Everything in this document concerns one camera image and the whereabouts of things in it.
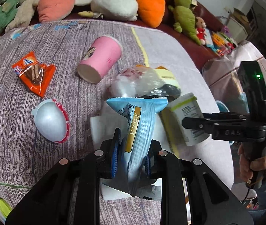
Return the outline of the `right hand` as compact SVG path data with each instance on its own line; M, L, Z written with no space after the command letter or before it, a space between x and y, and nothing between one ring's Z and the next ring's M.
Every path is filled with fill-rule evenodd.
M264 171L266 176L266 156L258 158L257 160L254 160L250 162L245 157L245 152L243 148L243 144L240 145L238 149L238 155L240 156L240 177L243 181L249 182L250 179L253 177L254 171Z

